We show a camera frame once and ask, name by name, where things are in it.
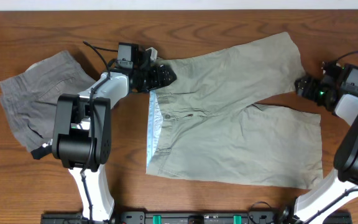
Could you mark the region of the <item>khaki green shorts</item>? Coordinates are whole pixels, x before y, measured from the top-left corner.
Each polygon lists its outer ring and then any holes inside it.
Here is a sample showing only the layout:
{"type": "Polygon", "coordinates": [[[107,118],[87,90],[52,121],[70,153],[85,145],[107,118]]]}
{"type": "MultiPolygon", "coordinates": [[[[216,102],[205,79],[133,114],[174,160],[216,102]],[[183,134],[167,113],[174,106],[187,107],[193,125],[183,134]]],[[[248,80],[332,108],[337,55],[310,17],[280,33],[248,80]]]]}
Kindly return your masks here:
{"type": "Polygon", "coordinates": [[[150,96],[148,175],[299,189],[322,180],[320,115],[264,104],[305,74],[289,34],[163,64],[177,79],[150,96]]]}

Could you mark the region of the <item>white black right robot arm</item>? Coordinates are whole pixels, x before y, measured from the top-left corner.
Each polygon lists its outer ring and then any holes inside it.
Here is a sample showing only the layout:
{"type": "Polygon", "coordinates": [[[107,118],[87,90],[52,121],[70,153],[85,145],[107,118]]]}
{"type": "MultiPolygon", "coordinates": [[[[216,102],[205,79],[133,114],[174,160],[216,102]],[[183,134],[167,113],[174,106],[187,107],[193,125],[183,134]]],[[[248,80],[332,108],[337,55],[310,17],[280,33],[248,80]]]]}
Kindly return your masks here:
{"type": "Polygon", "coordinates": [[[310,76],[295,81],[298,95],[315,101],[349,126],[334,156],[334,168],[322,182],[296,198],[277,223],[323,223],[330,214],[358,197],[358,75],[310,76]]]}

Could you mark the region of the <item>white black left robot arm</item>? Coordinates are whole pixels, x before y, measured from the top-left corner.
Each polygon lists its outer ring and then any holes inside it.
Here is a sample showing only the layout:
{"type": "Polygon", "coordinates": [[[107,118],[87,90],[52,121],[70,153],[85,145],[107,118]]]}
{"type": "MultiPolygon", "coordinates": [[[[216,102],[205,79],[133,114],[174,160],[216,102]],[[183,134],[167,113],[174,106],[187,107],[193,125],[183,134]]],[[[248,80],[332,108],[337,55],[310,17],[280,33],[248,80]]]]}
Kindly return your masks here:
{"type": "Polygon", "coordinates": [[[83,211],[78,223],[110,223],[114,199],[105,164],[111,152],[111,110],[130,92],[148,93],[172,84],[177,75],[169,65],[146,60],[136,65],[112,59],[100,79],[76,95],[58,98],[52,154],[74,178],[83,211]]]}

